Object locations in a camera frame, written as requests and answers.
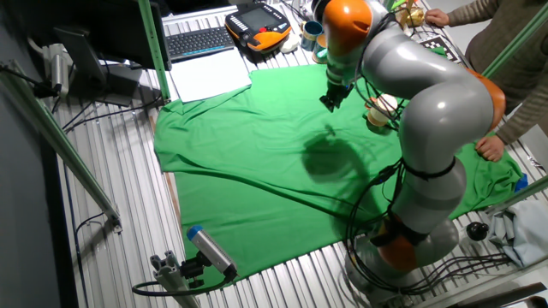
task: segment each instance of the sleeve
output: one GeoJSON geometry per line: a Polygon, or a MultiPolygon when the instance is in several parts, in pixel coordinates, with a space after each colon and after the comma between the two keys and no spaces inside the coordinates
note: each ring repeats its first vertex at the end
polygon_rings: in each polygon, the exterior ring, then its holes
{"type": "Polygon", "coordinates": [[[502,125],[497,136],[506,144],[518,140],[539,120],[548,114],[548,63],[538,85],[521,104],[514,115],[502,125]]]}
{"type": "Polygon", "coordinates": [[[500,0],[475,0],[448,13],[451,27],[488,21],[497,12],[500,0]]]}

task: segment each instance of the keyboard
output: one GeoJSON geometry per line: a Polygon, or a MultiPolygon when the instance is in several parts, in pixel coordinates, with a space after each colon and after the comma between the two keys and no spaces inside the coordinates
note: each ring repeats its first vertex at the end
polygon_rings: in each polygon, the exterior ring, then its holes
{"type": "Polygon", "coordinates": [[[214,27],[171,35],[166,38],[172,62],[234,48],[234,41],[225,27],[214,27]]]}

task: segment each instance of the green fabric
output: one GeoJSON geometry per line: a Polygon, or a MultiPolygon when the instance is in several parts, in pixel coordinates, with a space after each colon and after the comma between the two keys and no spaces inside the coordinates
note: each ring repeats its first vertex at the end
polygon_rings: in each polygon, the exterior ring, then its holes
{"type": "Polygon", "coordinates": [[[447,55],[445,54],[444,47],[436,47],[430,49],[432,52],[439,54],[440,56],[447,58],[447,55]]]}
{"type": "MultiPolygon", "coordinates": [[[[370,127],[354,91],[330,113],[325,66],[254,71],[253,85],[160,112],[155,149],[174,172],[183,229],[201,224],[238,264],[241,278],[341,239],[344,217],[367,180],[400,156],[397,134],[370,127]]],[[[521,178],[504,154],[458,153],[467,192],[451,217],[509,197],[521,178]]],[[[395,178],[374,187],[359,218],[384,211],[395,178]]],[[[196,249],[185,237],[187,256],[196,249]]],[[[222,277],[206,269],[206,285],[222,277]]]]}

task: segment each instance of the metal table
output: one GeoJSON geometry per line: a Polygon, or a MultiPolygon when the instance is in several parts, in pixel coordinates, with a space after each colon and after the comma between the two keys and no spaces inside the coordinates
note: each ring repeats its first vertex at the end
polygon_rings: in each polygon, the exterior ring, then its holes
{"type": "MultiPolygon", "coordinates": [[[[428,8],[424,1],[419,1],[418,4],[428,8]]],[[[288,8],[277,4],[277,9],[288,16],[293,32],[298,33],[298,21],[288,8]]],[[[208,27],[220,27],[223,25],[224,17],[234,10],[235,7],[229,7],[166,18],[164,19],[165,34],[173,35],[208,27]]],[[[448,36],[447,33],[438,29],[423,30],[448,36]]],[[[422,34],[416,35],[417,39],[424,37],[425,35],[422,34]]],[[[314,64],[311,54],[301,49],[288,55],[268,56],[264,62],[257,65],[252,64],[245,57],[242,58],[241,63],[249,72],[255,69],[308,64],[314,64]]],[[[169,73],[168,82],[173,99],[178,98],[169,73]]],[[[154,99],[150,91],[146,90],[146,86],[159,88],[158,78],[153,71],[143,74],[141,84],[143,88],[141,98],[134,100],[133,106],[146,104],[154,99]]],[[[56,119],[64,125],[86,105],[87,102],[69,101],[68,104],[63,104],[59,108],[56,119]]],[[[94,102],[80,118],[105,115],[118,110],[124,110],[124,108],[94,102]]],[[[151,255],[172,250],[177,257],[184,258],[179,213],[179,202],[184,200],[179,200],[176,195],[173,175],[160,172],[158,160],[154,154],[153,133],[157,117],[157,108],[147,112],[136,110],[90,121],[68,134],[108,197],[117,204],[123,225],[123,232],[117,234],[113,232],[110,224],[105,224],[104,217],[100,217],[84,226],[78,234],[83,278],[90,307],[178,306],[172,298],[147,298],[134,296],[131,293],[132,285],[153,280],[152,266],[149,264],[151,255]]],[[[529,150],[521,141],[509,145],[507,150],[519,163],[521,170],[527,173],[530,181],[545,175],[544,171],[532,165],[529,150]]],[[[68,182],[65,182],[63,167],[59,169],[59,172],[62,178],[68,229],[72,230],[69,199],[72,201],[76,225],[89,216],[100,213],[100,209],[70,173],[68,182]]],[[[531,198],[548,204],[548,198],[544,192],[537,193],[531,198]]],[[[470,222],[485,222],[485,220],[485,215],[473,212],[459,217],[455,223],[458,228],[463,228],[470,222]]],[[[70,244],[80,306],[85,307],[72,236],[70,236],[70,244]]],[[[499,250],[488,242],[472,246],[461,244],[448,258],[497,252],[499,250]]],[[[437,264],[425,267],[422,269],[423,273],[429,273],[437,264]]],[[[200,295],[198,300],[202,307],[363,306],[366,299],[346,283],[343,265],[343,245],[336,243],[266,269],[220,291],[200,295]]],[[[478,274],[449,279],[435,287],[432,292],[411,297],[411,300],[417,307],[447,306],[524,275],[537,267],[516,271],[515,266],[510,264],[495,269],[484,269],[478,274]]],[[[390,306],[402,306],[402,302],[399,299],[394,300],[390,302],[390,306]]]]}

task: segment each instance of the orange controller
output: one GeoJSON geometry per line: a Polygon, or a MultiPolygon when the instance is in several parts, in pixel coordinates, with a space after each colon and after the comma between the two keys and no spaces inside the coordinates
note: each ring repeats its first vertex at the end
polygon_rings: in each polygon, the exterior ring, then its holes
{"type": "Polygon", "coordinates": [[[262,53],[276,49],[291,32],[288,19],[264,3],[227,15],[224,25],[242,46],[262,53]]]}

